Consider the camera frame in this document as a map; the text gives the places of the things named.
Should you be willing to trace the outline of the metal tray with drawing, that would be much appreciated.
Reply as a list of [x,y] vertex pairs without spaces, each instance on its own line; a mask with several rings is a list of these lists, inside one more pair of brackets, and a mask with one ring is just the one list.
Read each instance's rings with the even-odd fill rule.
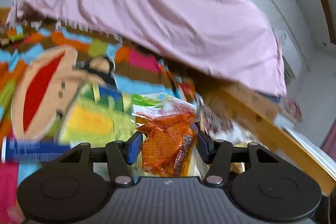
[[104,147],[111,141],[127,141],[135,131],[130,94],[85,82],[68,107],[57,142],[70,147],[82,142]]

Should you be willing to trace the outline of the colourful monkey bedspread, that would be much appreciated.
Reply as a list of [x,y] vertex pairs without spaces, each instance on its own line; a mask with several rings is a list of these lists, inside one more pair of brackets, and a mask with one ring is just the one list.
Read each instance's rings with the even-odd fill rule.
[[[166,93],[191,104],[191,79],[163,58],[110,34],[70,27],[1,34],[1,147],[5,137],[57,142],[63,118],[85,82],[127,94]],[[1,163],[1,223],[21,223],[18,185],[46,162]]]

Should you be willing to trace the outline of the orange chicken snack packet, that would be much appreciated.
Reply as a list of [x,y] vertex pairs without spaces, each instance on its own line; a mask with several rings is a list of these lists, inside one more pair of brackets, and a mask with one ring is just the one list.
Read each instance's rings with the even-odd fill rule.
[[136,129],[145,135],[141,170],[159,177],[186,177],[193,164],[197,107],[166,93],[132,94]]

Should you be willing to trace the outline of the white air conditioner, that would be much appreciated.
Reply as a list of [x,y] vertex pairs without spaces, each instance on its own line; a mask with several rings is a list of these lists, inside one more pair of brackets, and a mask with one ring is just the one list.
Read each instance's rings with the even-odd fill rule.
[[285,71],[291,79],[296,79],[300,75],[302,69],[299,53],[285,31],[274,29],[273,33],[282,50]]

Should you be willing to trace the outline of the right wooden bed rail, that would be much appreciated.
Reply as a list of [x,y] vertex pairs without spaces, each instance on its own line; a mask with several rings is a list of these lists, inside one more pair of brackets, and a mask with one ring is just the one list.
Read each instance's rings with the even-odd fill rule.
[[335,178],[299,142],[274,124],[280,108],[240,83],[224,82],[198,89],[205,103],[217,114],[224,114],[249,129],[271,151],[282,150],[306,174],[331,195]]

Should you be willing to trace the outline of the blue white tube packet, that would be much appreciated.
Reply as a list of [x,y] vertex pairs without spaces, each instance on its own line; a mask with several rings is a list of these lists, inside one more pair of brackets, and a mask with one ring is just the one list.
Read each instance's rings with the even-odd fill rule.
[[5,137],[1,147],[1,163],[53,161],[70,149],[68,145],[59,145],[49,140],[31,142]]

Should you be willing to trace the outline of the floral satin quilt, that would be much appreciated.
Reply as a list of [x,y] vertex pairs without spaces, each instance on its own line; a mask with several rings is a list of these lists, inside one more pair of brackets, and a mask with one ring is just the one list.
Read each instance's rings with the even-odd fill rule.
[[200,115],[200,129],[212,140],[222,139],[236,147],[247,147],[250,142],[263,145],[248,129],[243,128],[234,120],[216,114],[197,94],[195,102]]

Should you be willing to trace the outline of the pink hanging sheet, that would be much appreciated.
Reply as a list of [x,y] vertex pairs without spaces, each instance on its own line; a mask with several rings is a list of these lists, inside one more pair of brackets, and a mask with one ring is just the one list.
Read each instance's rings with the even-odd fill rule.
[[118,34],[212,77],[286,95],[281,48],[251,0],[14,0],[7,21],[31,14]]

